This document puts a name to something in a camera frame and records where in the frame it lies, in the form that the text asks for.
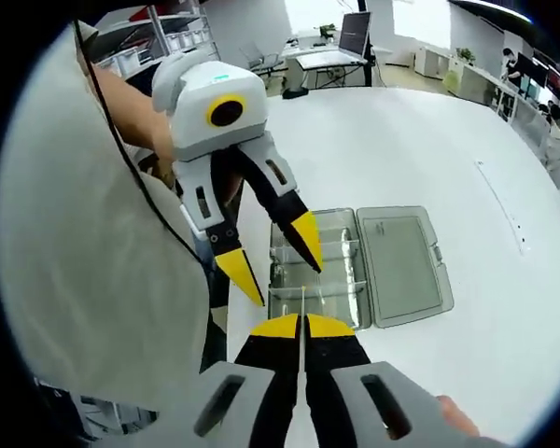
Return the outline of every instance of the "clear plastic container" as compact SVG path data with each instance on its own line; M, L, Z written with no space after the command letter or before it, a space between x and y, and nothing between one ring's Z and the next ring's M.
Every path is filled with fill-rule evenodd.
M201 44L203 42L202 30L193 31L193 43L195 45Z
M178 36L180 37L180 47L182 49L188 49L195 45L193 42L193 33L186 31L184 33L179 33Z
M104 59L103 61L98 62L97 65L100 68L103 68L104 70L107 70L109 72L114 73L115 75L118 75L119 77L122 77L122 72L120 72L119 62L114 57Z
M137 47L126 49L114 56L120 67L120 72L124 77L130 76L134 71L141 66L139 62L139 51Z
M273 225L270 318L301 313L335 317L353 329L371 325L371 306L355 214L351 209L314 212L324 270L316 273Z
M166 40L168 41L168 48L172 53L182 50L180 33L172 33L171 35L166 35Z

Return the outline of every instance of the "desk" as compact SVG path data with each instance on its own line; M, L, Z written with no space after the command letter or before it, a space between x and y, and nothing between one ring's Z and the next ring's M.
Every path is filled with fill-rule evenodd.
M303 82L304 73L301 66L297 62L299 56L304 56L305 54L317 53L319 51L329 51L333 49L338 49L337 45L325 45L322 47L291 47L286 46L282 53L280 53L280 59L284 59L287 65L287 84L286 88L292 91L297 91Z
M327 55L329 53L317 53L302 55L297 58L301 70L307 74L308 89L365 87L363 67L368 64L367 61L349 62L349 58L343 58L341 53L332 53L330 58L324 58Z
M415 52L414 71L424 77L444 79L452 54L443 49L421 47Z
M496 88L507 95L518 92L512 85L494 77L479 67L474 67L457 58L451 58L444 85L450 93L481 105L492 105Z
M503 96L504 94L500 95L497 107L497 113L501 117ZM515 93L509 97L512 99L511 115L502 118L525 140L538 159L543 160L552 126L522 95Z
M439 238L455 308L358 332L370 359L452 396L486 436L528 436L560 394L560 194L538 159L487 107L434 93L334 89L269 105L268 129L311 209L423 205ZM238 230L267 297L270 220L248 186ZM231 285L229 360L266 318ZM316 446L304 410L287 447Z

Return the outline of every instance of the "white wall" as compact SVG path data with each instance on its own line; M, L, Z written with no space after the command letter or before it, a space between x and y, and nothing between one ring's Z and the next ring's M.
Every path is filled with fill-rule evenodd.
M371 11L371 42L392 49L389 63L406 61L402 55L419 45L451 49L467 47L476 64L500 75L504 34L477 16L447 0L367 0Z
M529 59L533 58L533 48L522 37L510 31L504 31L504 47L523 53Z
M242 45L253 41L271 54L282 51L291 36L284 0L209 0L203 8L225 63L246 67Z
M469 48L477 57L475 65L499 77L504 34L461 7L450 5L450 14L451 48Z
M357 12L357 0L284 0L293 34L333 23L341 28L343 15Z

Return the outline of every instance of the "ceiling light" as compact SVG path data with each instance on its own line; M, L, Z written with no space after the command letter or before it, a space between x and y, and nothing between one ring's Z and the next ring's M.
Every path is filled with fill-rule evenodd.
M474 5L481 5L482 7L490 7L492 9L497 9L498 11L506 12L514 17L522 19L524 21L528 21L529 23L533 23L531 19L525 17L523 14L513 11L512 9L508 9L507 7L501 7L500 5L494 5L492 3L483 2L482 0L456 0L457 3L472 3Z

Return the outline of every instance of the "gray gripper handle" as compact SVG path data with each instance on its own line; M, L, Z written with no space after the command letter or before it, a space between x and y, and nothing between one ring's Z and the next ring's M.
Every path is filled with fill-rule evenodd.
M450 426L438 400L387 362L331 372L351 417L358 448L502 448L498 441L471 437ZM386 431L399 427L402 437Z
M273 371L218 362L148 427L95 448L249 448Z

